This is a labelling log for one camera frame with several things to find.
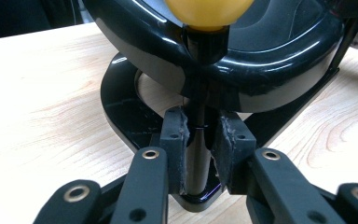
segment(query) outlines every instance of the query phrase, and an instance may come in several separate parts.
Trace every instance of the yellow ball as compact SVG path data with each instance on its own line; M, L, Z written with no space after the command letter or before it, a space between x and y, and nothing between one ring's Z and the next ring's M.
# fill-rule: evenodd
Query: yellow ball
M254 0L165 0L173 15L202 31L216 31L234 23Z

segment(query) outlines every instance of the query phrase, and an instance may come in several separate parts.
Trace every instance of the black mechanical linkage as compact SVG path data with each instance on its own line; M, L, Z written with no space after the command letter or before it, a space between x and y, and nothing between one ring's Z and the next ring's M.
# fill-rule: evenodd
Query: black mechanical linkage
M131 163L110 223L167 223L167 154L158 147L139 150Z

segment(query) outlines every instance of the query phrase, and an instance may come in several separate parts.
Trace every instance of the curved black base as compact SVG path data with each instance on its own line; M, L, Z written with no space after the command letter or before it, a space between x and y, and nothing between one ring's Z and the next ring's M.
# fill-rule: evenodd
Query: curved black base
M162 117L139 97L136 83L142 74L120 53L110 63L101 86L101 100L106 118L117 135L134 152L156 145L162 127ZM189 212L201 212L218 198L222 190L211 163L208 183L199 195L173 195Z

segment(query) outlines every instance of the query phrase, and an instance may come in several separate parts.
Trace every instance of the black plastic shell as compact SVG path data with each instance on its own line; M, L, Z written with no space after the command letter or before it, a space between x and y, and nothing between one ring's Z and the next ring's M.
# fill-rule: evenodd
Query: black plastic shell
M263 50L234 49L229 42L227 55L209 65L189 55L177 22L141 0L88 0L86 6L115 47L169 90L219 109L261 112L309 90L324 75L342 37L342 20L323 1L308 1L320 9L300 35Z

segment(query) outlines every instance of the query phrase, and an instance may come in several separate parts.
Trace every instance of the light wood surface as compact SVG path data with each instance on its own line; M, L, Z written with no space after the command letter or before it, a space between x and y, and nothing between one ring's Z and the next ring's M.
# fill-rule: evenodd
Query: light wood surface
M100 85L117 50L91 23L0 39L0 223L32 223L60 186L101 186L126 174L132 152L103 114ZM145 77L160 114L182 98ZM339 77L271 145L331 192L358 182L358 50ZM170 198L170 223L249 223L245 197L224 193L194 214Z

